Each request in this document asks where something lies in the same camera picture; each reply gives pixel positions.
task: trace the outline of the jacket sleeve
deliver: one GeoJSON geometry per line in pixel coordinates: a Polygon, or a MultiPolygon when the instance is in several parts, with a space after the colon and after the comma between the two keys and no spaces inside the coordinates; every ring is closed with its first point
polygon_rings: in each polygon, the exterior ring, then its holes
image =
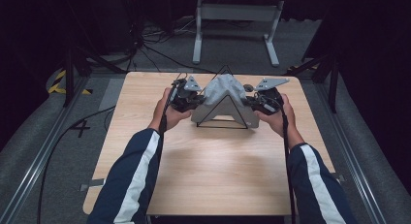
{"type": "Polygon", "coordinates": [[[357,223],[338,181],[309,144],[294,146],[287,160],[300,223],[357,223]]]}
{"type": "Polygon", "coordinates": [[[162,148],[153,129],[135,134],[112,165],[87,223],[145,223],[162,148]]]}

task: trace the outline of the gray carpet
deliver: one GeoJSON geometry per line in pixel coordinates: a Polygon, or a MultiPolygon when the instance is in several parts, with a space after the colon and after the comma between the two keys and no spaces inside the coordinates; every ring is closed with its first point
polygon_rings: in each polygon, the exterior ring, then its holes
{"type": "MultiPolygon", "coordinates": [[[[302,55],[309,44],[319,22],[289,21],[280,22],[274,37],[280,67],[273,68],[269,63],[267,50],[261,39],[267,26],[251,23],[247,27],[235,27],[224,22],[210,23],[204,30],[202,62],[197,67],[218,71],[223,65],[229,65],[234,74],[281,75],[288,67],[300,65],[302,55]]],[[[169,57],[185,64],[191,63],[194,46],[194,34],[169,39],[165,43],[148,45],[169,57]]],[[[140,51],[133,58],[131,71],[187,71],[200,72],[196,69],[177,65],[152,50],[143,49],[149,59],[140,51]]],[[[119,66],[127,68],[128,62],[119,66]]],[[[310,76],[304,72],[301,77],[310,76]]],[[[115,104],[124,76],[114,75],[105,68],[95,68],[86,88],[93,89],[92,95],[81,95],[69,115],[64,128],[76,120],[115,104]]],[[[328,107],[322,105],[316,85],[310,80],[301,80],[314,117],[322,133],[329,154],[339,175],[346,181],[341,182],[351,208],[359,223],[371,223],[363,199],[355,181],[341,156],[341,143],[330,119],[325,115],[328,107]]],[[[0,213],[6,208],[19,183],[23,179],[31,161],[44,142],[47,133],[61,111],[63,94],[53,93],[19,128],[6,148],[0,153],[0,213]]],[[[338,118],[346,131],[387,223],[409,223],[411,220],[411,201],[394,172],[379,149],[370,131],[351,101],[345,86],[340,80],[337,93],[338,118]]],[[[84,223],[86,214],[82,212],[85,192],[79,191],[81,183],[87,183],[94,172],[106,129],[112,112],[103,112],[87,119],[86,126],[79,138],[79,130],[70,130],[62,138],[54,152],[49,168],[43,197],[42,223],[84,223]]],[[[15,223],[36,223],[37,201],[40,182],[37,181],[29,193],[15,223]]]]}

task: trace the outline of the wooden tabletop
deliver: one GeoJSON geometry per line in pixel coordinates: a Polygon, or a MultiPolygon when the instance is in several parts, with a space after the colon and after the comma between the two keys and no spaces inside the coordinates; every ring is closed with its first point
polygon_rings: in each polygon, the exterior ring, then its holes
{"type": "MultiPolygon", "coordinates": [[[[129,73],[124,81],[93,179],[106,178],[131,137],[144,129],[175,73],[129,73]]],[[[195,74],[205,87],[213,75],[195,74]]],[[[235,76],[257,85],[263,76],[235,76]]],[[[334,172],[317,124],[296,78],[278,86],[290,99],[305,141],[334,172]]],[[[90,187],[83,210],[90,213],[100,192],[90,187]]],[[[283,140],[265,123],[257,129],[196,127],[185,119],[165,134],[150,215],[290,215],[283,140]]]]}

